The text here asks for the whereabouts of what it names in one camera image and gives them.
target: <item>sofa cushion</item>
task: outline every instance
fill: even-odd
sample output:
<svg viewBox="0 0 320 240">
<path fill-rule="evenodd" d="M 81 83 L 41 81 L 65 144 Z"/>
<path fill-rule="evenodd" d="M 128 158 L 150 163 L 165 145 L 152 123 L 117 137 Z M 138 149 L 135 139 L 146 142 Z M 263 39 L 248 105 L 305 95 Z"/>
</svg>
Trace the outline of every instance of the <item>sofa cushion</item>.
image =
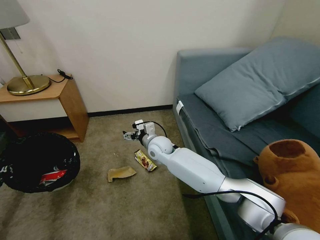
<svg viewBox="0 0 320 240">
<path fill-rule="evenodd" d="M 288 115 L 320 139 L 320 84 L 286 104 Z"/>
<path fill-rule="evenodd" d="M 320 48 L 299 39 L 278 37 L 220 72 L 195 94 L 235 131 L 319 81 Z"/>
<path fill-rule="evenodd" d="M 251 122 L 241 131 L 230 132 L 219 116 L 195 94 L 179 96 L 178 100 L 182 101 L 182 109 L 199 139 L 218 157 L 216 164 L 228 177 L 243 178 L 245 171 L 247 177 L 252 178 L 250 172 L 256 169 L 253 158 L 266 145 L 281 139 L 304 141 L 320 155 L 320 139 L 288 117 L 286 106 Z"/>
</svg>

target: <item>candy bar wrapper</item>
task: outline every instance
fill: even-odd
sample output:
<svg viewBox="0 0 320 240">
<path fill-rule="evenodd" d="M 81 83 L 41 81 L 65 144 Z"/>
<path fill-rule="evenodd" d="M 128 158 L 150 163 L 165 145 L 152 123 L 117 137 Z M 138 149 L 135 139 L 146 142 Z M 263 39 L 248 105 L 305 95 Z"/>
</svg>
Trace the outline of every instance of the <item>candy bar wrapper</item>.
<svg viewBox="0 0 320 240">
<path fill-rule="evenodd" d="M 144 167 L 148 172 L 156 169 L 155 165 L 140 149 L 134 153 L 135 159 L 142 167 Z"/>
</svg>

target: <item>white wall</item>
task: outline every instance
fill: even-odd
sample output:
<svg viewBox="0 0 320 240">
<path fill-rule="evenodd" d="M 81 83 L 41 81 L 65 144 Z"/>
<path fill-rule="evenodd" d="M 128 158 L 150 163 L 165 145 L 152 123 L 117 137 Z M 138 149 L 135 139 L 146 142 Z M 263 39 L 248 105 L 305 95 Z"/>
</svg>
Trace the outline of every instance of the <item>white wall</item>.
<svg viewBox="0 0 320 240">
<path fill-rule="evenodd" d="M 8 44 L 24 70 L 72 73 L 88 111 L 95 112 L 172 104 L 178 50 L 259 45 L 269 39 L 284 0 L 20 4 L 31 22 L 17 28 L 21 40 Z M 16 75 L 0 48 L 0 76 L 8 81 Z"/>
<path fill-rule="evenodd" d="M 291 36 L 320 45 L 320 0 L 288 0 L 272 37 Z"/>
</svg>

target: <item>gray sofa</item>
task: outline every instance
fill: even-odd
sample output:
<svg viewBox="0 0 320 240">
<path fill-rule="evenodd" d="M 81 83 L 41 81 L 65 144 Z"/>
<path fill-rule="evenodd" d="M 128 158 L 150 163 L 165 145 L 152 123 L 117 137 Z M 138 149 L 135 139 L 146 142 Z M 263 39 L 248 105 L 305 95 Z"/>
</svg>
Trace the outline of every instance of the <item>gray sofa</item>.
<svg viewBox="0 0 320 240">
<path fill-rule="evenodd" d="M 230 132 L 194 91 L 251 50 L 247 48 L 183 50 L 177 55 L 173 111 L 185 147 L 215 163 L 231 178 L 262 183 L 253 158 L 269 143 L 300 139 L 320 153 L 320 84 L 286 105 Z M 176 112 L 178 101 L 184 107 Z M 254 239 L 256 234 L 238 217 L 237 204 L 205 198 L 220 240 Z"/>
</svg>

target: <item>lamp shade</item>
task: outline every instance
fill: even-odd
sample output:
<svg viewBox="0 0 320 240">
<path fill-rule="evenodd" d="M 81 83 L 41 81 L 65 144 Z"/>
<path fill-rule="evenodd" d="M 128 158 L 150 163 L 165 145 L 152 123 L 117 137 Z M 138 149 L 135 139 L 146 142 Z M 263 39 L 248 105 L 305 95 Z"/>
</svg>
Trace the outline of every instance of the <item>lamp shade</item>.
<svg viewBox="0 0 320 240">
<path fill-rule="evenodd" d="M 0 29 L 21 26 L 29 20 L 17 0 L 0 0 Z"/>
</svg>

